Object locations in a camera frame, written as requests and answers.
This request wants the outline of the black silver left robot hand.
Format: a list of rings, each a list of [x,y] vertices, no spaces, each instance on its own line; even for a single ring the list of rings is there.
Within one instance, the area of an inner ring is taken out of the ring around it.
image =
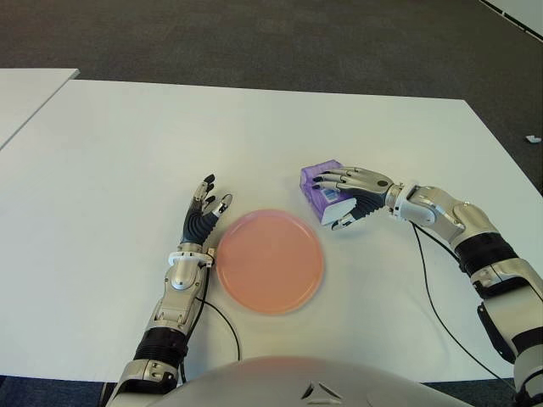
[[[218,220],[229,209],[232,194],[228,193],[220,199],[210,195],[215,180],[215,175],[210,174],[197,186],[185,216],[179,249],[196,248],[201,251]]]

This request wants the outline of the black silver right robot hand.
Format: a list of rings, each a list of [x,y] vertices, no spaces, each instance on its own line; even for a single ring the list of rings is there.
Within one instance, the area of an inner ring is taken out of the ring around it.
[[[393,185],[391,179],[375,171],[340,167],[318,174],[313,178],[312,188],[343,192],[355,199],[354,208],[332,224],[331,229],[337,231],[384,207]]]

